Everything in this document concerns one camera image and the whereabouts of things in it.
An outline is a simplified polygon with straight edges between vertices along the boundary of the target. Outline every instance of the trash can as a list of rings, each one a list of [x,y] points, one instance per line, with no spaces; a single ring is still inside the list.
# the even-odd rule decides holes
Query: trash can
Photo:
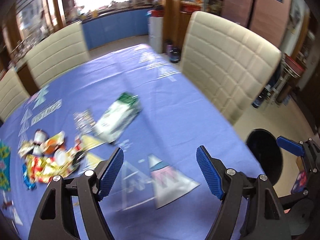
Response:
[[[276,184],[283,167],[282,153],[276,138],[265,129],[255,129],[248,136],[246,144],[271,184]]]
[[[150,10],[148,19],[149,44],[156,53],[162,53],[163,10]]]

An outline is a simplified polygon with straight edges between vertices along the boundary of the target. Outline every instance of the chair backrest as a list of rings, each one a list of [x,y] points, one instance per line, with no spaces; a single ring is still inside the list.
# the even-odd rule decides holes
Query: chair backrest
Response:
[[[182,72],[234,124],[273,74],[281,52],[252,31],[205,12],[191,16]]]
[[[81,22],[51,34],[32,48],[26,60],[36,84],[42,88],[66,71],[90,60]]]
[[[5,121],[30,95],[18,75],[9,69],[0,80],[0,117]]]

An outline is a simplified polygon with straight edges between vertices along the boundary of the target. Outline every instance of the blue tablecloth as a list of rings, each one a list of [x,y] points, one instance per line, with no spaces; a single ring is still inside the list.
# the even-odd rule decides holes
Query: blue tablecloth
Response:
[[[205,239],[221,202],[210,193],[196,162],[200,145],[226,167],[252,177],[263,173],[232,126],[187,78],[147,45],[123,49],[57,78],[42,90],[42,96],[25,102],[0,128],[0,138],[12,148],[12,199],[23,223],[18,227],[22,239],[28,238],[46,184],[26,189],[17,154],[21,137],[33,139],[37,129],[49,136],[63,130],[67,147],[72,147],[77,134],[73,114],[90,108],[98,120],[124,91],[139,95],[143,110],[117,141],[125,149],[125,163],[110,195],[100,202],[115,239]],[[36,106],[43,97],[45,101]],[[31,125],[34,116],[59,100],[60,108]],[[91,152],[107,159],[115,147],[103,144]],[[156,209],[148,165],[151,154],[201,185]],[[74,209],[80,236],[87,239],[80,207]],[[244,200],[233,239],[239,237],[245,209]]]

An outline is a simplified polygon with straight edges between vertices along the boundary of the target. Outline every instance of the candy wrapper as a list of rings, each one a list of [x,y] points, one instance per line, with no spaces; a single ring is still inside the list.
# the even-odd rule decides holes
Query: candy wrapper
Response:
[[[26,184],[27,189],[34,189],[36,184],[30,181],[27,166],[25,164],[22,165],[22,173],[23,173],[23,182]]]
[[[55,136],[49,138],[40,145],[44,155],[51,155],[54,153],[64,142],[65,133],[61,131]]]
[[[45,155],[55,152],[53,157],[28,154],[33,144],[31,142],[23,144],[19,155],[25,158],[23,177],[28,189],[33,189],[35,182],[49,183],[55,175],[65,178],[78,168],[85,155],[82,141],[76,137],[75,146],[66,151],[62,147],[64,136],[64,132],[60,132],[41,144],[40,147]]]
[[[108,143],[117,140],[140,111],[138,96],[122,93],[96,122],[94,131],[97,137]]]
[[[20,158],[25,158],[26,155],[33,150],[34,144],[33,141],[23,141],[22,145],[18,151],[18,154],[20,155]]]

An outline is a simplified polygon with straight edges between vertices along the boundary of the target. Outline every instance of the blue cabinet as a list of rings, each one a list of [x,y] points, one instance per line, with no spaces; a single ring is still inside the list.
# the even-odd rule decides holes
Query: blue cabinet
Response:
[[[147,12],[149,9],[140,9],[132,11],[134,12],[134,23],[135,23],[135,35],[147,35],[148,34],[148,16]]]
[[[96,48],[105,44],[105,36],[101,24],[101,19],[98,18],[88,23],[92,48]]]
[[[104,33],[104,44],[119,40],[119,16],[112,14],[100,18]]]
[[[148,10],[115,13],[84,23],[83,32],[88,49],[132,36],[147,35]]]
[[[119,39],[135,36],[133,11],[119,13]]]
[[[91,32],[90,31],[90,22],[83,24],[82,29],[83,29],[85,42],[87,43],[87,47],[88,47],[88,49],[92,49],[93,46],[91,44],[91,38],[90,38],[90,32]]]

